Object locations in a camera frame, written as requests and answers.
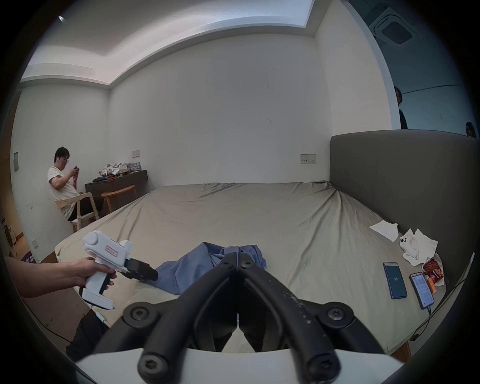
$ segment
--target wooden chair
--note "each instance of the wooden chair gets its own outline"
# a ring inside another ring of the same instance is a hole
[[[125,188],[122,188],[122,189],[119,189],[117,191],[113,191],[113,192],[103,192],[101,194],[101,196],[107,201],[107,205],[108,205],[108,211],[110,213],[112,213],[112,205],[111,205],[111,201],[110,201],[110,198],[113,199],[113,201],[115,202],[115,205],[117,206],[118,208],[118,201],[117,201],[117,196],[122,194],[122,193],[125,193],[125,192],[128,192],[128,191],[133,191],[133,197],[134,197],[134,200],[137,200],[137,191],[135,190],[135,186],[134,185],[130,185],[128,187],[125,187]]]
[[[86,215],[80,216],[80,200],[90,198],[90,204],[92,205],[93,212],[87,213]],[[73,232],[75,233],[78,230],[82,229],[82,222],[91,219],[92,217],[95,217],[95,220],[100,219],[100,216],[98,216],[98,212],[96,210],[95,202],[93,201],[93,196],[90,192],[87,193],[81,193],[78,196],[71,197],[70,199],[65,199],[65,200],[58,200],[57,201],[57,208],[62,209],[63,207],[66,207],[67,205],[70,205],[71,203],[76,203],[77,204],[77,218],[75,220],[71,221],[71,224],[73,225]]]

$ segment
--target dark wooden desk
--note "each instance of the dark wooden desk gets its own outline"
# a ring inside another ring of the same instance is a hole
[[[101,197],[103,192],[113,192],[119,189],[134,185],[138,197],[146,194],[148,175],[146,169],[129,173],[125,176],[117,177],[113,180],[103,180],[94,183],[85,184],[85,191],[91,192],[94,197]],[[133,200],[133,195],[129,193],[118,196],[119,207],[130,203]]]

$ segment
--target beige bed sheet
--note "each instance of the beige bed sheet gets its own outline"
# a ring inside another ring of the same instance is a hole
[[[99,229],[132,243],[132,258],[156,268],[177,260],[202,241],[258,245],[266,270],[301,299],[341,301],[370,329],[386,353],[402,345],[425,319],[408,276],[420,271],[369,226],[381,218],[324,183],[201,184],[163,187],[90,224],[55,248],[62,262],[85,257],[83,236]],[[397,262],[408,297],[392,300],[383,262]],[[105,295],[112,311],[98,309],[112,325],[136,301],[158,303],[176,296],[119,275]],[[435,293],[440,302],[444,289]],[[236,333],[229,352],[248,351]]]

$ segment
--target person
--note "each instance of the person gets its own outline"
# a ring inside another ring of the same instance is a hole
[[[394,86],[394,88],[395,88],[395,94],[396,94],[396,102],[400,107],[400,104],[402,104],[402,101],[403,101],[403,96],[400,90],[396,86]],[[403,111],[400,108],[398,108],[398,112],[400,113],[400,129],[408,129],[407,120],[405,120],[405,115],[403,114]]]
[[[84,287],[86,279],[96,272],[112,274],[110,279],[117,277],[114,269],[96,263],[95,259],[89,256],[71,263],[43,264],[5,257],[5,264],[18,294],[25,298],[42,296],[66,288]],[[113,281],[109,281],[105,289],[112,285]],[[83,359],[92,354],[107,331],[108,327],[90,309],[80,320],[75,336],[66,347],[65,353],[73,362]]]
[[[77,180],[80,169],[75,166],[68,172],[63,173],[69,158],[70,152],[68,149],[60,147],[55,152],[55,164],[48,169],[48,185],[55,201],[70,199],[79,195],[79,192],[77,192]],[[106,212],[103,212],[103,199],[101,197],[94,197],[93,199],[97,212],[99,214],[101,212],[100,216],[104,216]],[[77,218],[77,204],[69,204],[63,207],[61,212],[68,221],[73,221]],[[80,201],[80,216],[91,212],[93,212],[93,207],[90,199],[82,199]]]
[[[467,133],[467,136],[470,136],[470,137],[477,137],[477,134],[475,133],[475,128],[473,127],[473,124],[468,121],[466,124],[465,124],[465,132]]]

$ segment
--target ceiling air conditioner vent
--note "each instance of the ceiling air conditioner vent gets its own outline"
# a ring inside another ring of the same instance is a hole
[[[366,19],[373,35],[388,45],[401,48],[418,38],[413,27],[392,8],[374,7]]]

